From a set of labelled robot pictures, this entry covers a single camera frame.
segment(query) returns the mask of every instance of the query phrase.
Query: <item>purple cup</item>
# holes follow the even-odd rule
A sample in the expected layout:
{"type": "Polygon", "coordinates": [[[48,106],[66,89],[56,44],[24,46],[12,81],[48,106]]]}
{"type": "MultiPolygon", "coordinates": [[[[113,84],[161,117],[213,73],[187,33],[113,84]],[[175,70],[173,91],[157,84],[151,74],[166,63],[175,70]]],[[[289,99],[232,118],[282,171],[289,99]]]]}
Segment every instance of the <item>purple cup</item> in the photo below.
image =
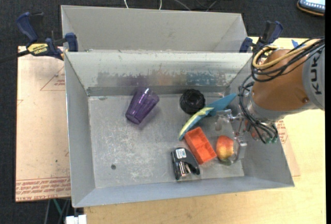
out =
{"type": "Polygon", "coordinates": [[[135,124],[140,124],[149,114],[160,98],[149,88],[138,87],[136,90],[125,117],[135,124]]]}

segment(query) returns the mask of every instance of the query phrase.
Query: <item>clamp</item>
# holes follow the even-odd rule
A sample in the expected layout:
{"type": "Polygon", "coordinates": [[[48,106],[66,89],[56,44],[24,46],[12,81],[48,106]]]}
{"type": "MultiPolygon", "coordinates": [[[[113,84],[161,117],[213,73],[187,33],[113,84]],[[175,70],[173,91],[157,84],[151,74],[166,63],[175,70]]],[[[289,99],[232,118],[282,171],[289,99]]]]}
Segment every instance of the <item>clamp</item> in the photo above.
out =
{"type": "Polygon", "coordinates": [[[68,51],[78,51],[78,42],[74,33],[67,33],[64,38],[54,41],[53,38],[46,38],[45,41],[39,42],[39,35],[42,35],[42,21],[43,13],[30,14],[25,12],[16,19],[16,25],[20,32],[26,35],[29,39],[26,50],[10,55],[0,59],[0,63],[15,59],[20,56],[31,54],[33,56],[52,56],[64,59],[64,54],[61,49],[58,48],[60,44],[68,43],[68,51]]]}
{"type": "Polygon", "coordinates": [[[250,47],[253,47],[255,51],[259,51],[267,44],[272,44],[277,38],[279,38],[281,32],[283,31],[283,26],[280,22],[266,21],[265,29],[263,34],[259,37],[256,44],[249,37],[246,37],[243,41],[239,52],[246,53],[250,47]]]}

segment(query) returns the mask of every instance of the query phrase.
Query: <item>orange plastic box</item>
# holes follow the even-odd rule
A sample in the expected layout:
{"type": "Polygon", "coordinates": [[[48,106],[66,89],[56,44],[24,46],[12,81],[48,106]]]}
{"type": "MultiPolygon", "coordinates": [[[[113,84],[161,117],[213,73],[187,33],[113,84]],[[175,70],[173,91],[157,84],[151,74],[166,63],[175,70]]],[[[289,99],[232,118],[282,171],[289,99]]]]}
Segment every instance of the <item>orange plastic box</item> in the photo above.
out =
{"type": "Polygon", "coordinates": [[[188,131],[184,138],[200,165],[217,157],[201,127],[188,131]]]}

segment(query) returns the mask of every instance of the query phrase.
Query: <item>handheld device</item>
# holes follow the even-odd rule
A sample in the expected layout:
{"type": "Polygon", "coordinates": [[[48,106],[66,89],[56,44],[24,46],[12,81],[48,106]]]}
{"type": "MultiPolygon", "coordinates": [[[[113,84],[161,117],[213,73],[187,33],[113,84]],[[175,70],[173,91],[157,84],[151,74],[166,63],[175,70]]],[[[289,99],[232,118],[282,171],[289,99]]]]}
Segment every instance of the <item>handheld device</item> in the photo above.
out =
{"type": "Polygon", "coordinates": [[[325,15],[325,0],[298,0],[297,7],[314,15],[325,15]]]}

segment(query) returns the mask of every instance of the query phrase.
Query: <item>apple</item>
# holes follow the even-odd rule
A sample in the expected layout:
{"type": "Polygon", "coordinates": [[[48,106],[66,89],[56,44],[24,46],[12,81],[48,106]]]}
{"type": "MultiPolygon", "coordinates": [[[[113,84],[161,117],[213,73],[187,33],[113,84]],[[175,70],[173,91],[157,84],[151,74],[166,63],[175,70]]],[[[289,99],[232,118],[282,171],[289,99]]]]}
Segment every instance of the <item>apple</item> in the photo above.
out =
{"type": "Polygon", "coordinates": [[[233,139],[220,135],[216,143],[216,154],[220,160],[226,160],[234,154],[233,139]]]}

